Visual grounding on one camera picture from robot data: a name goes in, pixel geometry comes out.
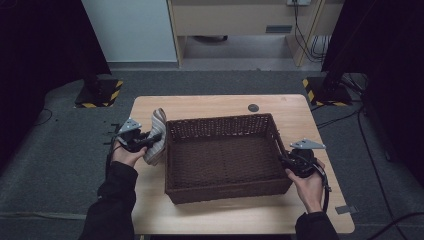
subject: brown wicker basket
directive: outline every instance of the brown wicker basket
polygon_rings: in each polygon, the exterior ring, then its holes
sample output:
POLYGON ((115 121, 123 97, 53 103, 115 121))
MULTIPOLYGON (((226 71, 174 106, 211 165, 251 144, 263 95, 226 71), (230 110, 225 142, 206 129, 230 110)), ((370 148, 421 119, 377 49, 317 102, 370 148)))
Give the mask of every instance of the brown wicker basket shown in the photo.
POLYGON ((286 193, 271 114, 167 122, 165 193, 174 204, 286 193))

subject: white wall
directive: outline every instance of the white wall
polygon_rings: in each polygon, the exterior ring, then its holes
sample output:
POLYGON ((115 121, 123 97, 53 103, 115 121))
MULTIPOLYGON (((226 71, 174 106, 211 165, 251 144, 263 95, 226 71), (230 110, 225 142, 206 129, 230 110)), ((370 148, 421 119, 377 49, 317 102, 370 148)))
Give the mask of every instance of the white wall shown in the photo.
POLYGON ((166 0, 82 0, 108 62, 176 62, 166 0))

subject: black sleeve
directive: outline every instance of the black sleeve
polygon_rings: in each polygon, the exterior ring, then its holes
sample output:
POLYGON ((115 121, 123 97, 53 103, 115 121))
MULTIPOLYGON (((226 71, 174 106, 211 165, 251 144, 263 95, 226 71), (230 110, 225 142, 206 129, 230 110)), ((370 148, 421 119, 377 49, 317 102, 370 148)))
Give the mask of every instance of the black sleeve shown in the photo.
POLYGON ((134 168, 112 162, 106 181, 97 191, 97 202, 88 209, 80 240, 134 240, 131 212, 137 177, 134 168))
POLYGON ((298 240, 339 239, 330 219, 324 212, 304 213, 296 222, 296 237, 298 240))

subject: person's left hand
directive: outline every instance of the person's left hand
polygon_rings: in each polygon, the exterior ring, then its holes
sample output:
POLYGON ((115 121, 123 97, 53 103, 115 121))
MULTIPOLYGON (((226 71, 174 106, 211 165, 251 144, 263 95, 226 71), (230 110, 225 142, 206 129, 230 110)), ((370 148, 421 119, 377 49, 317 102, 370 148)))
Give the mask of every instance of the person's left hand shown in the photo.
POLYGON ((119 141, 115 141, 113 149, 115 149, 115 151, 112 155, 112 161, 121 162, 130 167, 134 167, 137 160, 143 157, 147 151, 147 147, 143 147, 142 149, 140 149, 140 151, 136 153, 128 152, 127 150, 125 150, 125 148, 121 146, 121 143, 119 141))

